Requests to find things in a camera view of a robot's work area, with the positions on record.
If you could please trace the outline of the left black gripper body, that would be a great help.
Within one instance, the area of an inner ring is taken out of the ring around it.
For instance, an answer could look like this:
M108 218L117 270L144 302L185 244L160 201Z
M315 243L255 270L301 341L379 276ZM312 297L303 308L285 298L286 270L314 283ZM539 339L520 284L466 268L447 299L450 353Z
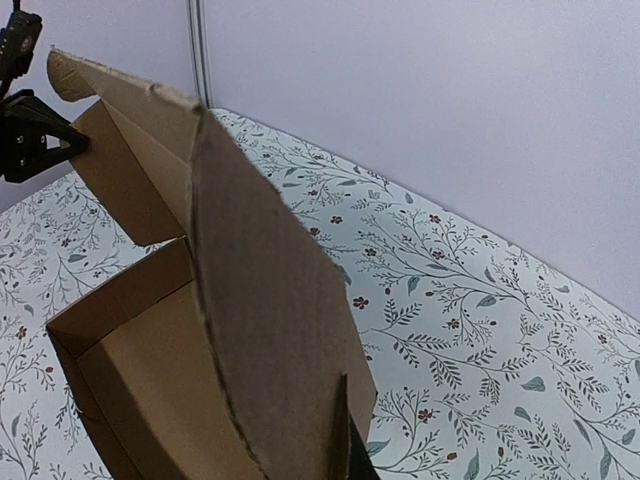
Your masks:
M30 178L27 165L34 157L32 127L24 113L26 97L10 97L1 103L1 175L9 183Z

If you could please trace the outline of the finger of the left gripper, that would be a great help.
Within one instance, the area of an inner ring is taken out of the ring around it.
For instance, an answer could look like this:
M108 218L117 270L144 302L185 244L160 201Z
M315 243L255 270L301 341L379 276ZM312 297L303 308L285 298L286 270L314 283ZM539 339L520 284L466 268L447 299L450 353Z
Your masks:
M90 139L40 100L33 90L25 89L19 102L19 117L24 137L20 167L40 173L85 153Z

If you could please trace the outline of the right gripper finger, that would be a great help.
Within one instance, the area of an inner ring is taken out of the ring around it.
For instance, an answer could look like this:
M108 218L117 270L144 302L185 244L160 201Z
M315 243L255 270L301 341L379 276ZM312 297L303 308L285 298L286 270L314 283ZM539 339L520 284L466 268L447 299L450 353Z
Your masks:
M371 462L366 445L362 440L352 417L349 417L349 460L347 479L380 480L380 476Z

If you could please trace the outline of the brown cardboard box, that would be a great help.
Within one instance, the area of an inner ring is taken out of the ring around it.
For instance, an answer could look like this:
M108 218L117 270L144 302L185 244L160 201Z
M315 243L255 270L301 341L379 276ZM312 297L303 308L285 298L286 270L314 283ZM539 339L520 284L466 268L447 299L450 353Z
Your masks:
M59 49L76 173L154 252L52 318L116 479L347 479L377 398L342 273L200 100Z

